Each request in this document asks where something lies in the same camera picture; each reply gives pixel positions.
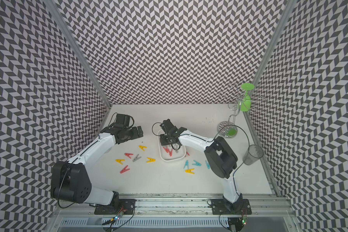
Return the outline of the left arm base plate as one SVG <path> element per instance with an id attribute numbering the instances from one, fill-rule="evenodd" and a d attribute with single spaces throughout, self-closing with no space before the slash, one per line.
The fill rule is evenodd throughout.
<path id="1" fill-rule="evenodd" d="M 135 209 L 136 199 L 119 199 L 110 205 L 97 205 L 95 207 L 95 215 L 117 215 L 122 209 L 125 215 L 132 215 Z"/>

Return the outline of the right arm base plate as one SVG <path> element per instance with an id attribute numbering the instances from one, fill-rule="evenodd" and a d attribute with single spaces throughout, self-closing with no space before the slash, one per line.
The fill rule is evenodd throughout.
<path id="1" fill-rule="evenodd" d="M 208 202 L 213 215 L 232 214 L 232 215 L 251 215 L 252 210 L 248 199 L 238 199 L 235 203 L 230 203 L 225 199 L 210 199 Z"/>

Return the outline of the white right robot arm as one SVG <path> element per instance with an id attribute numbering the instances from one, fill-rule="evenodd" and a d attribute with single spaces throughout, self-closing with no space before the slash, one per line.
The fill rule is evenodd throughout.
<path id="1" fill-rule="evenodd" d="M 213 139 L 200 136 L 187 128 L 177 128 L 167 119 L 160 124 L 163 134 L 159 135 L 160 144 L 191 147 L 205 154 L 210 169 L 218 176 L 223 185 L 223 201 L 229 211 L 238 211 L 244 206 L 243 194 L 235 180 L 238 157 L 227 141 L 220 136 Z"/>

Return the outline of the red clothespin group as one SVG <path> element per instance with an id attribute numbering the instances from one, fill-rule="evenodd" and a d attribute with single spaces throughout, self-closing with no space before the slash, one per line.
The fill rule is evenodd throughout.
<path id="1" fill-rule="evenodd" d="M 168 148 L 167 146 L 162 147 L 162 148 L 164 149 L 164 151 L 165 151 L 166 153 L 170 153 L 170 150 L 169 150 L 169 148 Z"/>

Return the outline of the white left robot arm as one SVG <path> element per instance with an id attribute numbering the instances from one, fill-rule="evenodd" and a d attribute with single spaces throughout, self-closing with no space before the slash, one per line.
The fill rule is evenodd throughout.
<path id="1" fill-rule="evenodd" d="M 129 115 L 116 114 L 90 145 L 67 161 L 58 161 L 52 167 L 51 198 L 73 204 L 110 205 L 117 193 L 93 186 L 89 174 L 99 158 L 114 146 L 144 136 L 142 127 L 134 123 Z"/>

